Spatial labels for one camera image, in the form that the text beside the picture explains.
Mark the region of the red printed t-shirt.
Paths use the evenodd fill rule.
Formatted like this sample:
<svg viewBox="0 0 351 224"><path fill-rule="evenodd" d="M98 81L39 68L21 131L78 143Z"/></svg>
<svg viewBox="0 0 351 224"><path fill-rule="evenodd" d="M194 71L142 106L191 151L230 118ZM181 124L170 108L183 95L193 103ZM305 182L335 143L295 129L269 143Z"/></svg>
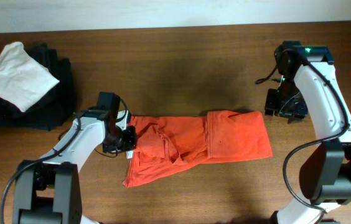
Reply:
<svg viewBox="0 0 351 224"><path fill-rule="evenodd" d="M273 155L259 111L209 111L205 116L133 116L138 137L123 182L148 184L199 164L252 161Z"/></svg>

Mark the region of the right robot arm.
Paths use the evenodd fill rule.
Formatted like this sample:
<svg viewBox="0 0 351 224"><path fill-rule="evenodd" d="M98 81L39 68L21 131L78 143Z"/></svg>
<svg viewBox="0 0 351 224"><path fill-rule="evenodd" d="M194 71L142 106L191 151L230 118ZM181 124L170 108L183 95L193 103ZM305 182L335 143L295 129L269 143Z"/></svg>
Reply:
<svg viewBox="0 0 351 224"><path fill-rule="evenodd" d="M332 210L351 202L351 114L326 46L286 40L274 51L279 86L269 89L264 112L288 123L311 121L316 140L293 149L283 162L290 203L271 223L325 223Z"/></svg>

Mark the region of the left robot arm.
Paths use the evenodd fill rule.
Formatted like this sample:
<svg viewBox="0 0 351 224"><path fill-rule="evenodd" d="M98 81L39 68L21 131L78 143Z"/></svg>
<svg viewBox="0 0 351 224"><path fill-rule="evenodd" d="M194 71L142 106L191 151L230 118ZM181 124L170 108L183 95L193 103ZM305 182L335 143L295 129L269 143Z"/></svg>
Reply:
<svg viewBox="0 0 351 224"><path fill-rule="evenodd" d="M92 223L84 216L79 172L98 147L118 155L136 146L128 110L83 110L62 139L36 161L22 161L15 186L13 223Z"/></svg>

